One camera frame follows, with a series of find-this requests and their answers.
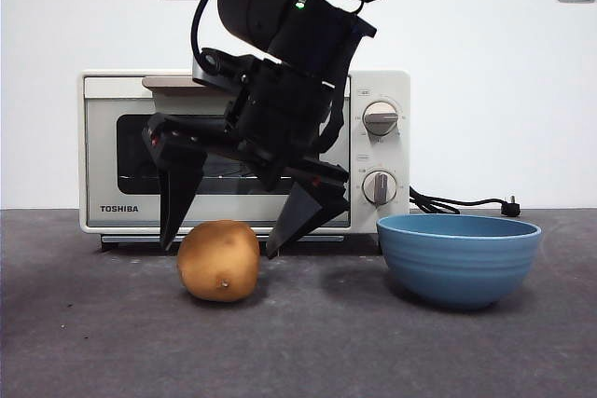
oven foot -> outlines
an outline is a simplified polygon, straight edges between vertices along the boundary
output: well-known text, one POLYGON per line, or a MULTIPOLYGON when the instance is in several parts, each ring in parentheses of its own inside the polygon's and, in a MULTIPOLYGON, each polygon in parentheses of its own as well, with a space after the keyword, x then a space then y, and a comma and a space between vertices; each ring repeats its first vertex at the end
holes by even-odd
POLYGON ((105 242, 101 240, 102 247, 100 248, 101 253, 110 252, 118 248, 117 242, 105 242))

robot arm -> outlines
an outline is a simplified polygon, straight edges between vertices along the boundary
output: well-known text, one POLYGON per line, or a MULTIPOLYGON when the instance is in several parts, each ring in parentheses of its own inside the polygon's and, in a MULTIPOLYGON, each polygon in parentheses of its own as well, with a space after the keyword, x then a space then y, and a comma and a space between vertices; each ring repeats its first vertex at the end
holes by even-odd
MULTIPOLYGON (((217 0, 226 29, 281 62, 199 48, 209 0, 193 21, 193 77, 236 97, 222 130, 192 118, 154 115, 144 139, 160 173, 160 241, 168 249, 202 179, 208 153, 243 161, 266 190, 281 177, 295 184, 270 234, 269 257, 348 210, 348 172, 318 159, 338 139, 354 53, 376 29, 326 0, 217 0), (320 135, 320 126, 329 123, 320 135)), ((372 0, 360 0, 362 3, 372 0)))

plug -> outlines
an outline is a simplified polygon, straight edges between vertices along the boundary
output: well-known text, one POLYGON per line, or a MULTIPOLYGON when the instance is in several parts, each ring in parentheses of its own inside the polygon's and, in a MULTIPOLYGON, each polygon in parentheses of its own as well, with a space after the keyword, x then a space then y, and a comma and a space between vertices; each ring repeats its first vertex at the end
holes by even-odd
POLYGON ((516 198, 510 198, 510 202, 502 202, 502 215, 516 218, 521 215, 521 205, 516 203, 516 198))

potato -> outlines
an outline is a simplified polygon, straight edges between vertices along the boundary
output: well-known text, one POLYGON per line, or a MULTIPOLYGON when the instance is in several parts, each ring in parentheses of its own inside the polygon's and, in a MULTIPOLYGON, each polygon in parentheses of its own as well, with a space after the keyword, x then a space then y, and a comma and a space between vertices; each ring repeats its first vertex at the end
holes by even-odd
POLYGON ((245 223, 203 223, 183 239, 177 265, 191 294, 203 300, 235 302, 255 290, 259 242, 245 223))

white toaster oven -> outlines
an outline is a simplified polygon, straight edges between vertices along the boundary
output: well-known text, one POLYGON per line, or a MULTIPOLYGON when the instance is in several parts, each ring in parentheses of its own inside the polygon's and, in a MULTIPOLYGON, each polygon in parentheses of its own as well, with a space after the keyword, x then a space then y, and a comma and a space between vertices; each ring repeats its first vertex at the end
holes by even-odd
MULTIPOLYGON (((156 112, 193 115, 217 124, 231 97, 172 71, 88 71, 79 83, 80 224, 103 244, 158 241, 158 175, 141 138, 156 112)), ((354 71, 347 83, 345 127, 321 159, 350 172, 350 211, 312 236, 375 232, 379 218, 409 212, 410 78, 398 71, 354 71)), ((180 240, 197 224, 248 223, 267 236, 291 179, 266 192, 239 161, 210 155, 180 240)))

